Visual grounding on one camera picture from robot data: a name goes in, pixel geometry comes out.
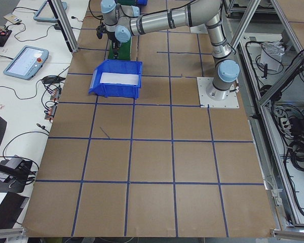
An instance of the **cardboard floor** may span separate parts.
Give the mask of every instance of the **cardboard floor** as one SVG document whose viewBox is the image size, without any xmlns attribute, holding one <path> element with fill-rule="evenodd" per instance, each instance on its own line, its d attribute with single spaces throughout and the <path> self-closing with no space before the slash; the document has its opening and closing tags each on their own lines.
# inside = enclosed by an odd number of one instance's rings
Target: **cardboard floor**
<svg viewBox="0 0 304 243">
<path fill-rule="evenodd" d="M 142 11 L 181 4 L 153 0 Z M 181 27 L 134 38 L 140 98 L 104 98 L 88 95 L 108 55 L 98 24 L 84 19 L 23 222 L 27 234 L 270 236 L 275 224 L 240 96 L 240 109 L 199 106 L 196 76 L 214 74 L 208 36 Z"/>
<path fill-rule="evenodd" d="M 278 0 L 278 3 L 298 42 L 304 48 L 304 0 Z"/>
</svg>

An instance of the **robotic arm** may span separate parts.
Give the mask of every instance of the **robotic arm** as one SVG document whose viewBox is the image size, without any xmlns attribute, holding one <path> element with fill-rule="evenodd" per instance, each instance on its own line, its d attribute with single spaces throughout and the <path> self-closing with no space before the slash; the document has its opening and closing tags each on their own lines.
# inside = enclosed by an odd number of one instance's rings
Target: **robotic arm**
<svg viewBox="0 0 304 243">
<path fill-rule="evenodd" d="M 217 71 L 212 85 L 207 88 L 207 93 L 214 100 L 224 100 L 240 68 L 235 61 L 229 60 L 232 49 L 222 29 L 219 15 L 220 2 L 220 0 L 193 0 L 179 8 L 140 15 L 137 7 L 122 6 L 116 4 L 115 0 L 102 0 L 104 24 L 97 28 L 97 35 L 99 30 L 100 33 L 107 33 L 115 54 L 118 45 L 128 42 L 132 36 L 206 23 Z"/>
</svg>

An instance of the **blue plastic bin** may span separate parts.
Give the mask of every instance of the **blue plastic bin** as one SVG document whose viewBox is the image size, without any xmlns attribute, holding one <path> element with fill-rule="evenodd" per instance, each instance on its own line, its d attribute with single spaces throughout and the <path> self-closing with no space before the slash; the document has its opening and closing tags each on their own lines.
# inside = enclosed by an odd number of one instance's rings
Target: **blue plastic bin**
<svg viewBox="0 0 304 243">
<path fill-rule="evenodd" d="M 94 92 L 99 96 L 104 97 L 126 97 L 137 99 L 139 97 L 142 78 L 142 62 L 120 61 L 120 60 L 105 60 L 96 67 L 89 88 L 89 93 Z M 108 84 L 100 83 L 103 72 L 121 73 L 121 74 L 137 74 L 137 85 L 125 84 Z"/>
<path fill-rule="evenodd" d="M 137 4 L 146 6 L 147 0 L 137 0 Z"/>
</svg>

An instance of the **metal mounting plate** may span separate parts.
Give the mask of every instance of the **metal mounting plate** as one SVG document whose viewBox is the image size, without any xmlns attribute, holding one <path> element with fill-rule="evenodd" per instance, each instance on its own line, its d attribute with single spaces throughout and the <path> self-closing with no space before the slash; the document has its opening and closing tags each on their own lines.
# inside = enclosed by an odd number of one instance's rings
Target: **metal mounting plate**
<svg viewBox="0 0 304 243">
<path fill-rule="evenodd" d="M 198 25 L 198 26 L 193 26 L 193 27 L 190 27 L 190 29 L 191 29 L 191 33 L 208 34 L 205 24 L 201 24 L 201 25 Z"/>
<path fill-rule="evenodd" d="M 238 109 L 239 103 L 237 94 L 232 92 L 229 96 L 223 101 L 216 101 L 211 99 L 206 94 L 207 85 L 213 81 L 213 77 L 197 77 L 198 84 L 198 93 L 199 93 L 199 103 L 201 108 L 221 108 L 221 109 Z"/>
</svg>

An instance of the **white table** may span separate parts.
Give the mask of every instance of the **white table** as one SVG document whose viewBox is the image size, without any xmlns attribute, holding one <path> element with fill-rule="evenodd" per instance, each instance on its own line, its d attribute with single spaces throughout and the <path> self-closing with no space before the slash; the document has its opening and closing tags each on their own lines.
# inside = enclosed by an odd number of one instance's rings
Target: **white table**
<svg viewBox="0 0 304 243">
<path fill-rule="evenodd" d="M 71 19 L 71 16 L 77 17 L 82 20 L 85 16 L 89 0 L 63 0 L 67 2 L 68 8 L 66 10 L 68 19 L 72 27 L 81 28 L 82 22 L 77 19 Z M 21 0 L 18 7 L 28 7 L 38 9 L 43 4 L 43 0 Z M 47 28 L 53 23 L 36 22 L 33 20 L 33 13 L 30 10 L 16 9 L 13 14 L 22 19 L 26 25 L 26 31 L 18 35 L 22 40 L 35 39 L 46 34 Z M 0 58 L 0 86 L 7 86 L 16 90 L 19 97 L 31 97 L 35 94 L 36 82 L 47 75 L 57 75 L 66 69 L 72 59 L 72 54 L 69 52 L 61 31 L 50 28 L 48 36 L 36 41 L 19 42 L 14 38 L 14 35 L 23 28 L 23 25 L 13 25 L 10 29 L 13 31 L 4 47 L 0 48 L 0 55 L 9 56 L 14 58 L 17 53 L 25 46 L 34 46 L 49 50 L 50 54 L 43 67 L 31 80 L 23 80 L 15 77 L 10 77 L 3 74 L 3 70 L 10 63 L 9 59 Z M 78 39 L 79 30 L 73 30 L 75 37 Z M 2 155 L 5 145 L 15 136 L 29 131 L 41 131 L 36 123 L 46 126 L 50 130 L 51 123 L 44 119 L 44 108 L 41 103 L 41 97 L 45 88 L 42 83 L 38 83 L 37 96 L 29 100 L 19 100 L 14 95 L 12 90 L 0 88 L 0 116 L 7 121 L 7 129 L 0 147 L 0 156 Z M 46 92 L 43 100 L 49 100 L 49 94 Z M 32 133 L 23 135 L 12 142 L 6 150 L 6 156 L 18 155 L 34 160 L 40 165 L 47 136 L 39 133 Z M 32 185 L 25 187 L 21 193 L 23 196 L 31 196 Z M 0 193 L 0 203 L 6 193 Z M 18 222 L 22 222 L 26 214 L 27 206 L 22 211 Z M 10 238 L 9 242 L 27 242 L 27 238 L 13 239 Z"/>
</svg>

